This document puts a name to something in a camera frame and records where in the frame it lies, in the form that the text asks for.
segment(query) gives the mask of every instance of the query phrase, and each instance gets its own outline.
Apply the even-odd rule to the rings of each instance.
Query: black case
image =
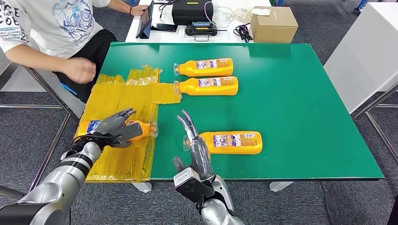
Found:
[[[211,0],[179,0],[173,3],[171,15],[175,25],[187,25],[191,22],[208,22],[205,16],[205,3]],[[206,12],[210,20],[213,19],[213,4],[206,5]]]

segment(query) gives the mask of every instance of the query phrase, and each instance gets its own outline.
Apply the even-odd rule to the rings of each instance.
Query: orange bottle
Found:
[[[262,151],[261,134],[256,131],[204,132],[199,135],[210,154],[255,155]],[[189,150],[188,136],[183,140],[184,151]]]
[[[231,76],[234,70],[232,59],[190,60],[184,64],[174,64],[174,74],[196,76]]]
[[[174,92],[188,95],[236,95],[239,88],[234,76],[214,78],[190,78],[183,82],[174,81]]]
[[[89,121],[82,121],[79,124],[79,127],[77,128],[77,136],[89,134],[89,133],[94,133],[95,128],[97,128],[98,124],[101,123],[101,120],[89,120]],[[128,120],[124,124],[130,125],[133,123],[139,123],[142,129],[142,134],[140,136],[131,138],[131,141],[138,141],[144,137],[152,136],[152,137],[157,137],[159,130],[158,130],[158,124],[157,122],[151,122],[151,123],[144,123],[139,120]]]

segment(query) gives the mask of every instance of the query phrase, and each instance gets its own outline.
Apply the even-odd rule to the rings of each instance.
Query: robotic hand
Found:
[[[191,164],[185,166],[180,157],[174,157],[178,173],[174,176],[176,190],[196,203],[207,225],[243,225],[239,218],[233,216],[234,206],[227,185],[213,172],[206,143],[199,137],[190,115],[185,110],[182,113],[184,117],[178,115],[177,119],[188,136]]]
[[[36,188],[14,204],[0,207],[1,224],[64,225],[65,219],[93,164],[105,146],[128,147],[142,134],[141,126],[124,122],[128,108],[104,119],[93,134],[76,137],[61,163]]]

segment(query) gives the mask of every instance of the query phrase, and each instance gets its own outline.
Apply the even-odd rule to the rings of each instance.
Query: black pants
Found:
[[[102,64],[104,64],[110,44],[113,41],[117,41],[117,39],[112,32],[108,30],[100,30],[80,51],[71,57],[86,58],[95,63],[96,72],[95,78],[92,82],[87,84],[78,84],[69,79],[65,74],[54,72],[60,80],[61,85],[84,103],[87,103],[88,97],[91,94],[91,89],[97,81]]]

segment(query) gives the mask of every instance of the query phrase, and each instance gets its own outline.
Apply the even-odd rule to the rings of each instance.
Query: clear bottle cap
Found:
[[[174,93],[180,95],[180,99],[183,98],[183,95],[181,94],[180,91],[180,82],[174,81]]]
[[[178,65],[177,63],[174,63],[173,69],[174,69],[174,75],[178,76],[180,75],[180,69],[178,68],[180,65]]]
[[[188,135],[184,135],[184,138],[183,138],[183,150],[184,151],[189,151],[190,150]]]
[[[158,135],[159,135],[159,128],[158,128],[158,123],[157,122],[151,122],[150,124],[149,124],[149,129],[150,129],[150,133],[151,133],[151,136],[152,137],[158,137]]]

